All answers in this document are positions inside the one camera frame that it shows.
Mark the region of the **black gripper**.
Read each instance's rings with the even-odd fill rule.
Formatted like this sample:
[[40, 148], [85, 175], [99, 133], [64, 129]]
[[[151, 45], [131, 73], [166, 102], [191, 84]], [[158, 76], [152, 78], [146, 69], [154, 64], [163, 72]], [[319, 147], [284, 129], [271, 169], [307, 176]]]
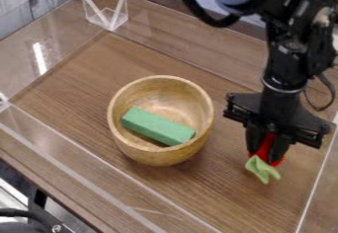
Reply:
[[306, 82], [297, 85], [274, 84], [266, 79], [260, 93], [228, 93], [223, 116], [240, 122], [246, 128], [250, 155], [255, 155], [271, 132], [268, 163], [275, 164], [294, 143], [319, 149], [330, 132], [329, 122], [302, 105], [299, 94]]

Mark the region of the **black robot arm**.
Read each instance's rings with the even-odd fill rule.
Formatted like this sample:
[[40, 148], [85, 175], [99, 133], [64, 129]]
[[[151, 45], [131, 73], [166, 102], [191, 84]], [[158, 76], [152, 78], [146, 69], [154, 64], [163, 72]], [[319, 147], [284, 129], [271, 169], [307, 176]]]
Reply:
[[266, 23], [268, 59], [262, 76], [263, 91], [230, 94], [223, 116], [246, 127], [248, 154], [276, 165], [291, 144], [322, 145], [327, 121], [302, 106], [307, 81], [325, 80], [338, 50], [333, 44], [338, 27], [335, 0], [215, 0], [227, 16], [215, 19], [196, 0], [180, 0], [208, 26], [226, 28], [242, 17], [256, 15]]

